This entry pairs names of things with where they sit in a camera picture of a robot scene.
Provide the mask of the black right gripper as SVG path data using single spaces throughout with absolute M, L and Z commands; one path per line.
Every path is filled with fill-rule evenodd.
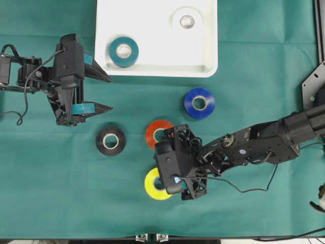
M 201 138 L 188 125 L 164 130 L 164 188 L 168 194 L 180 194 L 181 200 L 195 200 L 207 194 L 208 171 L 198 159 L 203 148 Z

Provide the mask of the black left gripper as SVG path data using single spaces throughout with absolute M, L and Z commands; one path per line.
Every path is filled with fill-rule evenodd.
M 99 66 L 91 55 L 84 53 L 83 57 L 86 77 L 105 82 L 112 82 L 112 79 Z M 83 83 L 83 80 L 81 80 L 80 85 L 77 88 L 62 89 L 59 79 L 54 78 L 54 72 L 55 62 L 53 61 L 53 66 L 46 68 L 46 80 L 48 86 L 47 97 L 56 117 L 57 125 L 73 127 L 79 123 L 85 122 L 85 117 L 81 115 L 101 114 L 113 110 L 113 107 L 111 106 L 106 106 L 95 102 L 74 104 L 75 102 L 81 101 L 79 98 L 76 98 L 76 90 L 79 89 L 80 85 Z

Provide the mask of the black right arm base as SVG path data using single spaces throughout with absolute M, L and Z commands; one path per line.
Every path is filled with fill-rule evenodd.
M 302 83 L 302 98 L 316 134 L 324 138 L 324 61 Z

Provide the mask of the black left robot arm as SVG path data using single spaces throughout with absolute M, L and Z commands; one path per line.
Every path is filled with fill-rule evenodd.
M 72 42 L 58 44 L 46 60 L 21 57 L 15 46 L 1 50 L 1 90 L 9 92 L 43 92 L 59 126 L 74 127 L 87 118 L 106 113 L 113 107 L 84 100 L 85 77 L 111 82 L 111 78 L 91 57 L 85 62 L 83 47 Z

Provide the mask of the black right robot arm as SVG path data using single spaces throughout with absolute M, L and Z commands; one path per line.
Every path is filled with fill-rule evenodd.
M 155 145 L 160 180 L 168 194 L 182 200 L 207 194 L 208 175 L 248 164 L 277 165 L 300 156 L 300 144 L 324 135 L 324 105 L 267 123 L 225 134 L 203 145 L 189 125 L 164 130 L 166 139 Z

